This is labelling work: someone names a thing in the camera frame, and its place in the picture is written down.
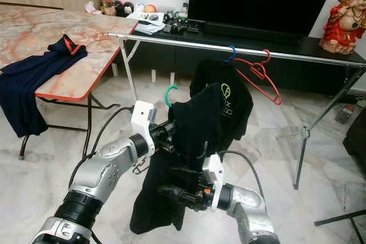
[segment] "red hanger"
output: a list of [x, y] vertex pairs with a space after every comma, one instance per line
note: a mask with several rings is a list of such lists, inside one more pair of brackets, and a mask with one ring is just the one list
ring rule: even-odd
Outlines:
[[268, 54], [268, 57], [266, 60], [262, 61], [261, 63], [251, 63], [249, 61], [246, 61], [244, 59], [240, 59], [240, 58], [234, 58], [233, 62], [235, 61], [240, 61], [240, 62], [244, 62], [246, 64], [248, 64], [250, 66], [250, 70], [259, 77], [260, 80], [267, 80], [270, 85], [274, 88], [274, 91], [276, 92], [276, 97], [272, 98], [270, 97], [270, 95], [268, 95], [264, 90], [262, 90], [260, 87], [258, 87], [256, 84], [254, 84], [253, 81], [251, 81], [245, 74], [243, 74], [241, 71], [239, 71], [238, 69], [236, 69], [238, 71], [238, 73], [244, 77], [250, 84], [252, 84], [252, 86], [254, 86], [258, 91], [260, 91], [261, 93], [263, 93], [266, 97], [268, 97], [271, 101], [274, 102], [274, 104], [276, 105], [281, 105], [282, 104], [282, 98], [280, 97], [280, 92], [277, 89], [276, 85], [273, 83], [273, 81], [269, 78], [269, 76], [267, 75], [265, 68], [263, 66], [263, 64], [266, 64], [269, 62], [270, 60], [270, 51], [267, 49], [264, 49], [263, 51], [265, 51]]

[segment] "black cable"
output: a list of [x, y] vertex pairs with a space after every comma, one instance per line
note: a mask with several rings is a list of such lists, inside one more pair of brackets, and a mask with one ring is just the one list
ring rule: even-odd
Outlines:
[[253, 171], [253, 174], [254, 174], [254, 177], [256, 178], [256, 181], [257, 181], [257, 184], [258, 184], [258, 188], [259, 188], [259, 193], [261, 194], [261, 196], [263, 197], [264, 201], [265, 201], [265, 198], [264, 198], [264, 193], [263, 193], [263, 189], [262, 189], [262, 185], [261, 185], [261, 182], [259, 180], [259, 177], [258, 177], [258, 174], [257, 174], [257, 171], [256, 169], [254, 168], [253, 164], [251, 163], [251, 161], [249, 160], [248, 157], [246, 157], [245, 155], [239, 153], [238, 151], [219, 151], [217, 154], [220, 156], [221, 159], [224, 159], [224, 155], [228, 153], [228, 154], [237, 154], [237, 155], [240, 155], [241, 157], [243, 157], [247, 163], [250, 165], [250, 168], [252, 169]]
[[[98, 146], [98, 142], [99, 142], [99, 139], [100, 137], [102, 136], [102, 133], [104, 132], [105, 128], [107, 128], [108, 124], [112, 121], [112, 119], [117, 115], [119, 114], [121, 111], [123, 110], [129, 110], [131, 113], [133, 112], [133, 106], [132, 107], [122, 107], [120, 109], [118, 109], [116, 112], [114, 112], [114, 114], [112, 114], [110, 116], [110, 118], [104, 123], [103, 127], [101, 128], [101, 130], [99, 131], [98, 133], [98, 136], [96, 138], [96, 141], [94, 142], [94, 145], [93, 145], [93, 148], [91, 150], [91, 153], [86, 155], [84, 158], [82, 158], [79, 163], [77, 163], [75, 169], [73, 170], [73, 173], [71, 174], [71, 177], [70, 177], [70, 181], [69, 181], [69, 188], [71, 187], [71, 184], [73, 183], [74, 181], [74, 177], [76, 175], [76, 172], [78, 171], [78, 169], [80, 168], [80, 166], [88, 159], [88, 158], [91, 158], [93, 157], [93, 155], [95, 155], [97, 152], [96, 152], [96, 148]], [[94, 234], [93, 231], [91, 231], [91, 237], [92, 239], [96, 242], [96, 244], [102, 244], [102, 242], [97, 238], [97, 236]]]

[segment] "marble table top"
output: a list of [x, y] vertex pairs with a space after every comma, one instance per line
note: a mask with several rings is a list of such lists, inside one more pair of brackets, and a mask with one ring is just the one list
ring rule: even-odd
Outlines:
[[83, 101], [119, 50], [108, 32], [130, 34], [137, 21], [107, 15], [37, 7], [0, 5], [0, 68], [30, 55], [42, 55], [50, 44], [67, 34], [86, 46], [87, 57], [35, 91], [38, 97]]

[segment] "green hanger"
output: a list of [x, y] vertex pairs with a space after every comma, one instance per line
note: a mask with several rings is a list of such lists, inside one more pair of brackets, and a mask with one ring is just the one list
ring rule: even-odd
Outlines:
[[178, 86], [177, 85], [170, 85], [166, 90], [165, 90], [165, 103], [168, 105], [168, 107], [171, 107], [172, 104], [169, 102], [169, 97], [168, 97], [168, 94], [170, 92], [171, 89], [178, 89]]

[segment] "marble floor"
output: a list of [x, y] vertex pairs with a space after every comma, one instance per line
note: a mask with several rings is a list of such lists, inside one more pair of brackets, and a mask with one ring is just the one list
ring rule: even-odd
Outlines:
[[[169, 75], [158, 74], [151, 83], [150, 72], [133, 70], [140, 99], [158, 108], [156, 121], [166, 120], [164, 91]], [[177, 77], [178, 90], [170, 97], [189, 99], [187, 78]], [[349, 221], [314, 227], [313, 222], [366, 207], [366, 174], [347, 154], [342, 141], [361, 108], [341, 125], [334, 120], [342, 105], [334, 107], [311, 132], [299, 190], [292, 187], [299, 137], [276, 140], [282, 133], [309, 123], [329, 101], [322, 95], [281, 90], [284, 104], [276, 106], [252, 89], [254, 109], [247, 133], [234, 141], [231, 149], [245, 153], [254, 163], [261, 179], [268, 213], [282, 244], [357, 244]], [[93, 93], [105, 104], [133, 104], [125, 75], [104, 77]], [[39, 108], [50, 123], [85, 127], [86, 110], [79, 107], [39, 102]], [[89, 149], [99, 129], [113, 110], [93, 110], [93, 132]], [[130, 114], [121, 113], [110, 124], [100, 146], [131, 133]], [[18, 160], [22, 140], [18, 139], [3, 114], [0, 114], [0, 243], [24, 244], [54, 214], [67, 192], [74, 165], [80, 160], [84, 133], [49, 129], [31, 137], [24, 161]], [[248, 165], [236, 155], [225, 156], [225, 181], [257, 190]], [[173, 226], [155, 229], [143, 235], [129, 230], [133, 202], [141, 190], [143, 175], [125, 173], [103, 207], [94, 232], [103, 244], [239, 244], [234, 219], [222, 211], [195, 213], [189, 209], [181, 231]], [[366, 239], [366, 217], [355, 218]]]

